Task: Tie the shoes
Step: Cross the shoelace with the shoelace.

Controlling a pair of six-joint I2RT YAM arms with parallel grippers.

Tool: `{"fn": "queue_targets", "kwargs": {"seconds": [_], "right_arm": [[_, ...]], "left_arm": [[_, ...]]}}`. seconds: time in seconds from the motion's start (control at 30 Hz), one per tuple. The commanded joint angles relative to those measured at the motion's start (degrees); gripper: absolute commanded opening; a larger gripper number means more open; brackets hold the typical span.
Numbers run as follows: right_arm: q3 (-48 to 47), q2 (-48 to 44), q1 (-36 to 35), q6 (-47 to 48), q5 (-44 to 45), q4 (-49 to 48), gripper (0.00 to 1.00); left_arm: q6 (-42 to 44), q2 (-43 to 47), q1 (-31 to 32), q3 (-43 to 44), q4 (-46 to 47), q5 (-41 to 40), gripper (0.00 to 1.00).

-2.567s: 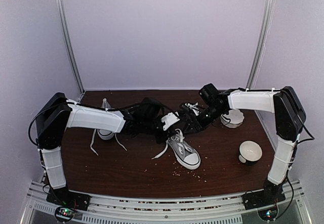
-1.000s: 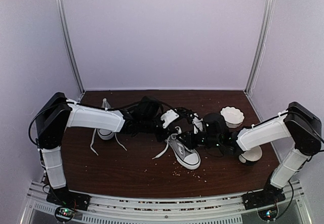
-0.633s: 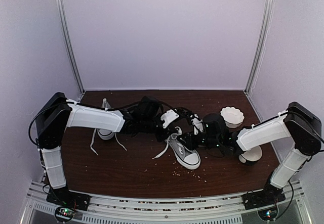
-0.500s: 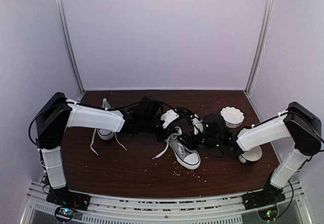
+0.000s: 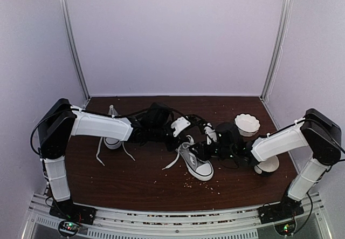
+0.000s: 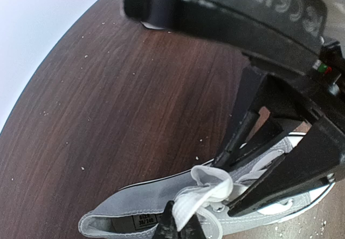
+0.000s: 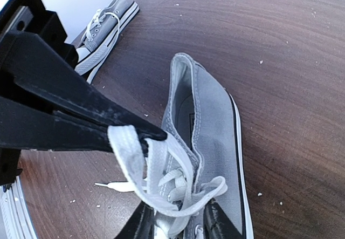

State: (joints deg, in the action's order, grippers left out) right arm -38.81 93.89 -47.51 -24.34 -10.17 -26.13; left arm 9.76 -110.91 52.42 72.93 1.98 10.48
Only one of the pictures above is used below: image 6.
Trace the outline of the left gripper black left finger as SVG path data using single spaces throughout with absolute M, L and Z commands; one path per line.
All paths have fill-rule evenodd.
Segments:
M 152 239 L 178 239 L 178 231 L 172 214 L 174 201 L 168 201 Z

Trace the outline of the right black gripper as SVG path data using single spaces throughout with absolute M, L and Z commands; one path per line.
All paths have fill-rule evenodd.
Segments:
M 229 44 L 271 63 L 274 72 L 305 75 L 323 45 L 344 42 L 344 0 L 124 0 L 136 21 Z

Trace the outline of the grey sneaker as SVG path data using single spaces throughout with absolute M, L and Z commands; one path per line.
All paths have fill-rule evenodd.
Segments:
M 166 204 L 174 201 L 178 227 L 196 215 L 207 238 L 246 231 L 293 219 L 319 203 L 332 189 L 323 186 L 294 195 L 241 217 L 228 215 L 227 202 L 243 194 L 278 157 L 303 138 L 292 132 L 263 155 L 228 174 L 210 162 L 161 179 L 120 189 L 79 221 L 81 234 L 91 238 L 152 238 Z

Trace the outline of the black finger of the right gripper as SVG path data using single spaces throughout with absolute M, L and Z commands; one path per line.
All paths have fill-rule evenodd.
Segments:
M 288 154 L 240 197 L 228 204 L 231 217 L 243 216 L 274 202 L 344 179 L 344 103 L 333 98 L 322 116 Z
M 220 169 L 237 169 L 254 160 L 285 135 L 284 109 L 277 80 L 257 67 L 241 75 L 224 140 L 214 159 Z

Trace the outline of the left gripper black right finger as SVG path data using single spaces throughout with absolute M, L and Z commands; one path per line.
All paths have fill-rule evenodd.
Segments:
M 180 239 L 206 239 L 197 215 L 193 215 L 184 228 L 178 232 Z

